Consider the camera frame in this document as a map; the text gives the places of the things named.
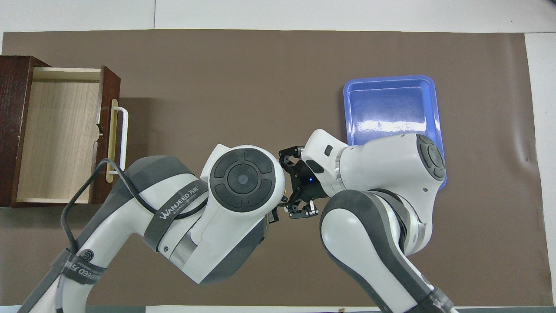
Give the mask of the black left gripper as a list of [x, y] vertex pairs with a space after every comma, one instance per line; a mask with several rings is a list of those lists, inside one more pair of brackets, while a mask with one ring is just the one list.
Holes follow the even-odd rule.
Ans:
[[[287, 203], [279, 203], [278, 207], [283, 208], [285, 212], [290, 212], [290, 206]], [[277, 208], [273, 208], [270, 212], [268, 212], [267, 220], [268, 220], [268, 224], [272, 224], [280, 221]]]

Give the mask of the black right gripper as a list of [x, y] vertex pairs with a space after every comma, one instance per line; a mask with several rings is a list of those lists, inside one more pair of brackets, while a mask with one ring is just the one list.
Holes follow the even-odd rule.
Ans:
[[280, 166], [290, 174], [292, 195], [287, 200], [287, 212], [290, 219], [309, 218], [318, 215], [315, 199], [327, 198], [328, 195], [310, 167], [301, 159], [304, 147], [290, 147], [279, 151]]

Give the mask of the white drawer handle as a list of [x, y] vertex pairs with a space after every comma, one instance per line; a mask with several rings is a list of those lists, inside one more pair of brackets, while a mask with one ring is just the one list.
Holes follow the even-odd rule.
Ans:
[[129, 128], [129, 113], [127, 109], [120, 107], [118, 101], [113, 99], [113, 107], [111, 108], [111, 124], [110, 124], [110, 136], [109, 140], [109, 156], [113, 158], [115, 153], [115, 139], [113, 138], [113, 132], [115, 132], [117, 127], [117, 112], [122, 113], [122, 132], [120, 140], [120, 158], [119, 158], [119, 168], [123, 171], [126, 167], [126, 155], [127, 155], [127, 141], [128, 141], [128, 128]]

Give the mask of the wooden drawer with dark front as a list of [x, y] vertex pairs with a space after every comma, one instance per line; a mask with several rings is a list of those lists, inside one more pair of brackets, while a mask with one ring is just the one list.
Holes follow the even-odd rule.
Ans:
[[66, 204], [114, 158], [120, 77], [108, 67], [35, 67], [14, 204]]

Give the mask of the blue plastic tray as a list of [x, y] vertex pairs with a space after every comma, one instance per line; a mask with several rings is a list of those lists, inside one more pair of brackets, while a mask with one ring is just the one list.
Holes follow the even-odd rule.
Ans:
[[436, 85], [430, 77], [353, 79], [342, 93], [349, 145], [412, 132], [429, 137], [443, 154]]

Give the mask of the brown table mat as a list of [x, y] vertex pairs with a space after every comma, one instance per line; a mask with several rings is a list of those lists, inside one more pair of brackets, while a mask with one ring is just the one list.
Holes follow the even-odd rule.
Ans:
[[[107, 66], [130, 114], [127, 162], [174, 155], [200, 174], [217, 144], [277, 155], [315, 129], [345, 141], [351, 79], [427, 75], [447, 183], [410, 256], [457, 306], [552, 305], [524, 34], [272, 30], [8, 33], [3, 53]], [[67, 247], [61, 208], [0, 210], [0, 306], [25, 301]], [[230, 279], [197, 285], [132, 235], [89, 305], [373, 306], [327, 256], [319, 216], [280, 222]]]

